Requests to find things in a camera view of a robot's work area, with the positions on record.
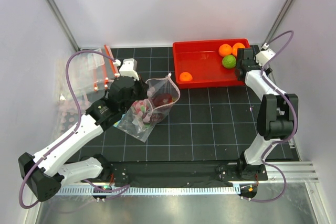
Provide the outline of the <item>pink dragon fruit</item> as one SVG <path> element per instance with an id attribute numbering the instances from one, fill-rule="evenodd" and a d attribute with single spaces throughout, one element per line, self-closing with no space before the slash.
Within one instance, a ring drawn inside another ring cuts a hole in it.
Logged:
<path id="1" fill-rule="evenodd" d="M 151 124 L 153 106 L 149 99 L 135 101 L 131 107 L 132 123 L 144 130 Z"/>

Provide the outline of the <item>pink-dotted zip bag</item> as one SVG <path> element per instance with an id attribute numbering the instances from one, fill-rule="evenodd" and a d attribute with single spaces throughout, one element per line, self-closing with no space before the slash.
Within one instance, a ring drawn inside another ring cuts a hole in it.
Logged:
<path id="1" fill-rule="evenodd" d="M 148 97 L 146 99 L 149 99 L 153 106 L 153 112 L 152 113 L 164 113 L 166 117 L 168 116 L 171 108 L 173 105 L 179 100 L 181 93 L 177 85 L 173 82 L 171 79 L 171 74 L 169 73 L 164 78 L 158 78 L 158 79 L 149 79 L 145 82 L 149 85 L 149 89 L 147 92 Z M 155 107 L 153 105 L 152 99 L 157 95 L 161 93 L 169 93 L 173 97 L 173 103 L 163 105 L 160 107 Z M 144 130 L 140 130 L 140 128 L 132 123 L 133 118 L 131 115 L 131 107 L 128 109 L 126 114 L 124 114 L 121 118 L 121 122 L 116 127 L 117 129 L 127 133 L 128 135 L 136 138 L 139 141 L 146 142 L 148 139 L 150 133 L 153 131 L 155 125 L 149 125 Z"/>

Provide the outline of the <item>red apple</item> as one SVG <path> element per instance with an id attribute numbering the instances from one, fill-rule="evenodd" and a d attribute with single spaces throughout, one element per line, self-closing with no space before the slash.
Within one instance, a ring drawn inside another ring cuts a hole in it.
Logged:
<path id="1" fill-rule="evenodd" d="M 153 99 L 152 99 L 153 105 L 157 108 L 163 105 L 171 104 L 173 103 L 173 97 L 169 93 L 161 93 L 157 94 Z"/>

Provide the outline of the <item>dark purple grape bunch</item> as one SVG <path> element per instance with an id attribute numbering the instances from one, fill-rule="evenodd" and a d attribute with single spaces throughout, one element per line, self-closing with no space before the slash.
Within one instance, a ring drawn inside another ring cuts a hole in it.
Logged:
<path id="1" fill-rule="evenodd" d="M 162 122 L 166 115 L 164 113 L 152 113 L 147 124 L 155 125 Z"/>

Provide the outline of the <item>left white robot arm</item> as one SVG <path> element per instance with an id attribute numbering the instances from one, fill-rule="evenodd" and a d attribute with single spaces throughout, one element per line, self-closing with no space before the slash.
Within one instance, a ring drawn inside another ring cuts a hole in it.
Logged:
<path id="1" fill-rule="evenodd" d="M 92 103 L 78 122 L 41 151 L 22 154 L 18 159 L 23 184 L 38 202 L 49 200 L 62 187 L 85 179 L 106 182 L 113 173 L 112 164 L 102 156 L 66 164 L 73 154 L 121 120 L 131 105 L 148 97 L 149 86 L 142 79 L 120 76 L 104 96 Z"/>

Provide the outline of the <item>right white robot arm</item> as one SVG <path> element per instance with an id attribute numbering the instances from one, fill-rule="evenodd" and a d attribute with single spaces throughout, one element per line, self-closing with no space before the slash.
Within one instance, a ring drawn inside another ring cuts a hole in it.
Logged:
<path id="1" fill-rule="evenodd" d="M 265 168 L 273 149 L 289 141 L 298 127 L 298 96 L 277 87 L 266 74 L 266 64 L 275 56 L 270 50 L 255 54 L 251 48 L 237 50 L 236 76 L 261 100 L 257 135 L 239 157 L 236 173 L 243 180 L 253 179 Z"/>

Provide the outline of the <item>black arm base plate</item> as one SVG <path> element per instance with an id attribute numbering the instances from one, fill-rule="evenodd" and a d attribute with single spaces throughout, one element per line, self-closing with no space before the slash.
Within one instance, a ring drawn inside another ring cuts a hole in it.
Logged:
<path id="1" fill-rule="evenodd" d="M 159 183 L 182 178 L 217 179 L 219 181 L 266 181 L 264 165 L 245 165 L 226 161 L 114 162 L 108 175 L 115 183 L 139 183 L 156 179 Z"/>

